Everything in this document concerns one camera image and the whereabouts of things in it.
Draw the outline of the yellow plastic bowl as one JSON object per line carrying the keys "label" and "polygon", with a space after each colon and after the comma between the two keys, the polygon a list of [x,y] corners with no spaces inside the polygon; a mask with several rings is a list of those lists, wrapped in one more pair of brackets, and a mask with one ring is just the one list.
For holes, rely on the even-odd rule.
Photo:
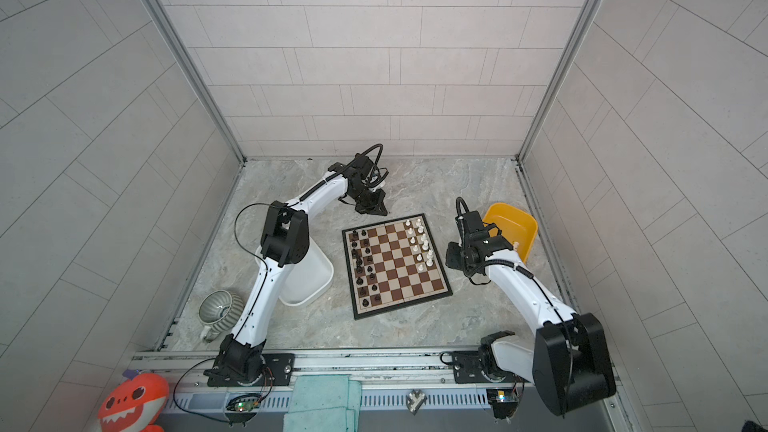
{"label": "yellow plastic bowl", "polygon": [[524,263],[538,235],[538,222],[529,213],[505,203],[490,206],[484,217],[485,223],[494,223],[501,235],[515,247]]}

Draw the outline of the folding chess board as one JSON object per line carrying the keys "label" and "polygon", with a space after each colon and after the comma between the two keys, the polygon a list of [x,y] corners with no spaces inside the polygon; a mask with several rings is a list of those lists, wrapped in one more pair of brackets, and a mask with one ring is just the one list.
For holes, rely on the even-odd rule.
{"label": "folding chess board", "polygon": [[342,239],[356,320],[453,295],[424,214],[348,228]]}

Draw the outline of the white plastic tray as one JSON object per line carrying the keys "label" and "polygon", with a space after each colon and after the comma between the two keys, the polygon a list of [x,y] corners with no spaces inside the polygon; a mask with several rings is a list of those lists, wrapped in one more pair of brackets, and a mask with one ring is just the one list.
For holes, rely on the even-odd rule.
{"label": "white plastic tray", "polygon": [[268,274],[260,299],[266,299],[270,307],[277,301],[288,307],[308,305],[330,287],[334,276],[333,264],[313,239],[298,264],[278,267],[272,259],[267,259],[267,264]]}

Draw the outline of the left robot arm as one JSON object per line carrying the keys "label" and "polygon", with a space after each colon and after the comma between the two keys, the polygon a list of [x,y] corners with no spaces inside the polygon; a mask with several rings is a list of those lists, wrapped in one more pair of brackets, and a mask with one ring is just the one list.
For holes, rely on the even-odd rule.
{"label": "left robot arm", "polygon": [[388,173],[378,167],[384,147],[377,143],[346,163],[329,167],[318,183],[287,201],[267,205],[260,249],[252,256],[259,266],[253,289],[231,332],[222,340],[210,369],[210,387],[251,386],[266,378],[262,351],[281,289],[292,270],[310,250],[310,220],[335,200],[354,201],[362,215],[385,216],[386,193],[381,185]]}

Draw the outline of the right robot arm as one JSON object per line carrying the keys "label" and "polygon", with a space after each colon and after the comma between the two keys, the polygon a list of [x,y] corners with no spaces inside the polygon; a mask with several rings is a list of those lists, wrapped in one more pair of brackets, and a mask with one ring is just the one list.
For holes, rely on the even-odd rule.
{"label": "right robot arm", "polygon": [[526,264],[538,234],[533,216],[504,203],[486,214],[470,210],[463,198],[455,205],[459,239],[447,248],[447,266],[498,286],[534,335],[532,347],[500,331],[484,337],[474,352],[452,353],[456,381],[512,384],[510,394],[492,395],[499,418],[514,414],[526,384],[556,416],[613,396],[616,382],[602,324],[566,305]]}

